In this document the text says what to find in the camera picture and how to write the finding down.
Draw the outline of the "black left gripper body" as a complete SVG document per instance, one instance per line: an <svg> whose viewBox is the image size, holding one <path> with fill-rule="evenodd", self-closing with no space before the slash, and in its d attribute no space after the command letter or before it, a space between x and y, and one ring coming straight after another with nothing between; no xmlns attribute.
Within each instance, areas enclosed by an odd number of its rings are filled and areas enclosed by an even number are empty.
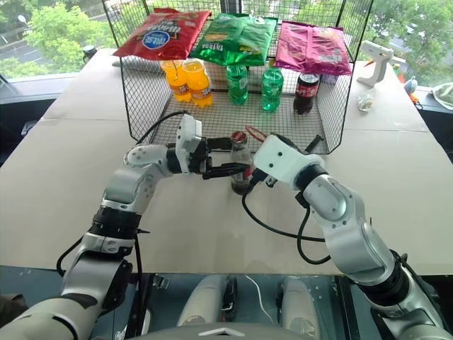
<svg viewBox="0 0 453 340"><path fill-rule="evenodd" d="M212 170L212 158L210 152L213 149L213 139L203 137L194 151L189 152L188 171L190 174L210 175Z"/></svg>

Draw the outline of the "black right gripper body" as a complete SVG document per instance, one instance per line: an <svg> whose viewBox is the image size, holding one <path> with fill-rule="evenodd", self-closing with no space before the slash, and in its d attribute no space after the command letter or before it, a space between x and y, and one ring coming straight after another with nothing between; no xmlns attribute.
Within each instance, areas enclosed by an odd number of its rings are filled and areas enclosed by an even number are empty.
<svg viewBox="0 0 453 340"><path fill-rule="evenodd" d="M273 188L274 185L277 183L277 179L260 169L255 169L251 174L249 186L253 188L260 182L263 182L268 188Z"/></svg>

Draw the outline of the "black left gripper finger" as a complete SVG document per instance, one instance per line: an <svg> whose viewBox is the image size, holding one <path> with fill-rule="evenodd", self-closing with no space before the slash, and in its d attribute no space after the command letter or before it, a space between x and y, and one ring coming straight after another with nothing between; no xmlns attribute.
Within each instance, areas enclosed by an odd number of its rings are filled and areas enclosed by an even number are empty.
<svg viewBox="0 0 453 340"><path fill-rule="evenodd" d="M249 168L248 164L237 162L225 163L220 166L208 166L206 171L202 174L203 179L214 179L230 177L235 174L243 173Z"/></svg>
<svg viewBox="0 0 453 340"><path fill-rule="evenodd" d="M230 137L207 138L207 146L209 151L230 151L232 149L232 141Z"/></svg>

